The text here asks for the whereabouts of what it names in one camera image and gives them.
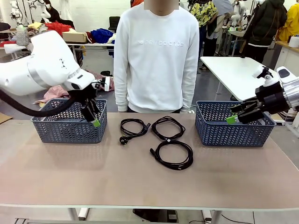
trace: yellow patterned shirt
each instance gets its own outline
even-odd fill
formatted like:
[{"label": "yellow patterned shirt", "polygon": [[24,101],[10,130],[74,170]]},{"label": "yellow patterned shirt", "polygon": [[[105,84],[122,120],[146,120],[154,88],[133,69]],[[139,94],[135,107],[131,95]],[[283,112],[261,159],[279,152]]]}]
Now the yellow patterned shirt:
[{"label": "yellow patterned shirt", "polygon": [[217,13],[217,8],[212,1],[206,4],[195,3],[191,9],[191,14],[195,16],[199,27],[205,26]]}]

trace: pink cloth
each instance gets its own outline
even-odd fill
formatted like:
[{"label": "pink cloth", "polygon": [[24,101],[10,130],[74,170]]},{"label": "pink cloth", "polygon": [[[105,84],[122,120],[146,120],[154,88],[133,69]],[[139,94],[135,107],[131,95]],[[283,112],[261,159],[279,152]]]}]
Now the pink cloth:
[{"label": "pink cloth", "polygon": [[[94,71],[88,71],[89,73],[93,74],[95,79],[99,79],[102,80],[103,77],[106,77],[104,75],[101,75],[99,73],[96,73]],[[114,90],[114,80],[113,77],[110,77],[110,87],[109,87],[109,91],[113,91]],[[63,97],[69,97],[69,93],[64,90],[62,88],[62,86],[60,85],[56,85],[56,86],[52,86],[51,88],[49,88],[49,90],[45,93],[45,95],[43,96],[44,99],[42,100],[38,100],[35,103],[47,103],[49,100],[54,99],[54,98],[63,98]]]}]

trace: dark green jacket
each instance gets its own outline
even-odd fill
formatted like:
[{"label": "dark green jacket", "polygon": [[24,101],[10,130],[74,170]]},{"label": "dark green jacket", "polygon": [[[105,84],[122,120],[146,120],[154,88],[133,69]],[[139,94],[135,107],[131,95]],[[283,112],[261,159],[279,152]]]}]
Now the dark green jacket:
[{"label": "dark green jacket", "polygon": [[284,26],[286,21],[285,0],[266,0],[254,16],[254,26],[249,43],[269,46],[277,29]]}]

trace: basket rim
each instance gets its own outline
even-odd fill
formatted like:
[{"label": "basket rim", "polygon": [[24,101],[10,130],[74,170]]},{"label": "basket rim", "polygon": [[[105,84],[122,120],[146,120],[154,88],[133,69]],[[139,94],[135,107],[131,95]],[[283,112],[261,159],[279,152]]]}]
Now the basket rim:
[{"label": "basket rim", "polygon": [[[53,99],[50,99],[42,108],[40,108],[38,111],[41,111],[47,104],[49,104],[51,101],[53,100],[60,100],[60,101],[66,101],[68,99],[65,99],[65,98],[53,98]],[[96,99],[96,101],[105,101],[105,106],[104,106],[104,109],[103,111],[107,108],[107,100],[106,99]],[[49,121],[49,120],[33,120],[33,119],[36,119],[37,117],[32,117],[30,119],[31,122],[33,123],[53,123],[55,122],[56,124],[58,123],[74,123],[74,121]],[[81,121],[81,122],[75,122],[75,123],[80,123],[80,124],[90,124],[90,122],[87,122],[87,121]]]},{"label": "basket rim", "polygon": [[[199,109],[199,106],[198,106],[198,103],[225,103],[225,104],[228,104],[228,103],[241,103],[241,101],[211,101],[211,100],[198,100],[196,101],[196,108],[198,109],[198,111],[200,112],[201,116],[203,117],[202,115],[202,112],[201,110]],[[250,126],[250,127],[256,127],[256,126],[261,126],[261,127],[275,127],[277,125],[277,123],[269,116],[267,115],[265,112],[263,112],[263,115],[264,115],[264,118],[268,118],[273,124],[272,125],[249,125],[249,124],[232,124],[232,125],[229,125],[229,124],[210,124],[208,123],[209,121],[206,121],[205,119],[202,119],[207,125],[217,125],[217,126],[241,126],[241,127],[246,127],[246,126]]]}]

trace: white sweatshirt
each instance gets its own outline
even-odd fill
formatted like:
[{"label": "white sweatshirt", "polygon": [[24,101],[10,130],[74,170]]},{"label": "white sweatshirt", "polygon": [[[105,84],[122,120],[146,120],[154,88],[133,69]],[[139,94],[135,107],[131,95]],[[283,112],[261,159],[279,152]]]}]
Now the white sweatshirt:
[{"label": "white sweatshirt", "polygon": [[114,47],[118,110],[186,112],[192,103],[199,57],[196,18],[179,7],[168,16],[144,10],[121,15]]}]

